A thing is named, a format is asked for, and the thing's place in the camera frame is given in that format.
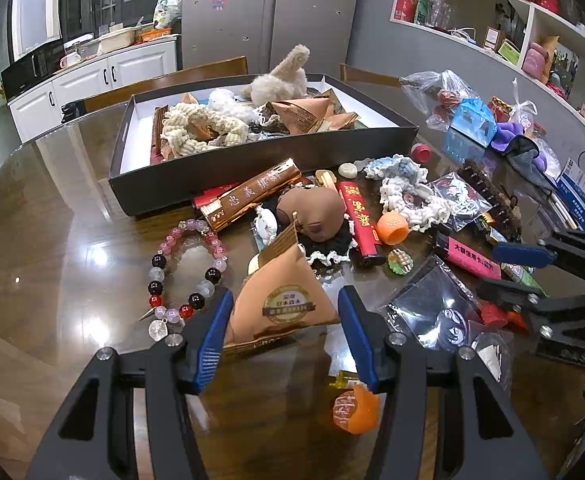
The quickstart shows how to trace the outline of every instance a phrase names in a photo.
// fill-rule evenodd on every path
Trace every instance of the white cabinet door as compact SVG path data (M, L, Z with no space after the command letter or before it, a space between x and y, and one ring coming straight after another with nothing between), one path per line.
M22 142L61 124L61 106L52 83L28 91L10 103L10 112Z
M140 46L108 57L113 88L175 72L175 41Z
M68 73L55 78L52 86L61 106L71 101L108 92L112 88L108 59L93 61L70 69Z

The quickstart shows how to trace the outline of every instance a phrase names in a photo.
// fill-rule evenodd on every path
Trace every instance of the table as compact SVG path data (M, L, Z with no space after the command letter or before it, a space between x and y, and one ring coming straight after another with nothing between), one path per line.
M134 219L121 211L108 185L112 147L125 105L115 105L25 143L0 170L0 463L23 478L61 401L94 352L147 348L150 260L162 238L188 207ZM524 239L543 235L537 211L543 198L493 153L459 135L426 130L433 157L429 180L448 173L464 156L492 168L493 182L520 197ZM375 214L379 206L372 207ZM256 253L247 219L221 232L228 249L225 284L239 291ZM460 240L487 253L470 233ZM411 234L403 248L418 264L431 238ZM187 298L212 259L202 246L186 252L168 288ZM473 280L457 275L469 286ZM558 269L535 273L551 296L585 290ZM405 279L377 267L353 272L348 265L327 278L334 299L353 283L370 308ZM550 472L556 472L585 416L585 372L530 355L515 340L511 399ZM313 327L268 349L225 355L213 383L189 399L193 426L211 479L361 479L375 432L353 436L332 423L338 391L328 373L353 366L341 327ZM152 478L143 390L135 393L140 478ZM432 476L437 434L437 391L428 394L428 420L420 478Z

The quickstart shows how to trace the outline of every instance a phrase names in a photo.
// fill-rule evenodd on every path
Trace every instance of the black box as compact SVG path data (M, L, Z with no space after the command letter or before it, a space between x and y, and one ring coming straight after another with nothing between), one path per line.
M406 155L417 126L354 88L323 74L307 74L309 87L333 88L346 112L357 112L366 126L258 140L150 164L154 108L175 105L185 92L200 101L216 88L239 92L254 75L197 81L133 95L112 154L108 182L127 215L148 213L191 200L204 190L256 174L292 158L302 171L331 168L367 157Z

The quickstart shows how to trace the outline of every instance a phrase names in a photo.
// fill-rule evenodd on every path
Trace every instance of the gray refrigerator door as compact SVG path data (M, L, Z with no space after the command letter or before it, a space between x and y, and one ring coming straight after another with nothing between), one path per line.
M236 56L268 71L274 0L182 0L184 68Z
M306 72L339 77L357 0L276 0L270 68L298 43L311 50Z

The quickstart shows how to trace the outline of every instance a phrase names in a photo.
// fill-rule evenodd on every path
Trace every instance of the pink bottle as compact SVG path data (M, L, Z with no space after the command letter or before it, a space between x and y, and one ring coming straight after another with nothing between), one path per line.
M541 76L543 75L543 68L546 65L547 59L548 52L546 49L540 44L531 43L531 46L526 53L522 70L530 77L541 79Z

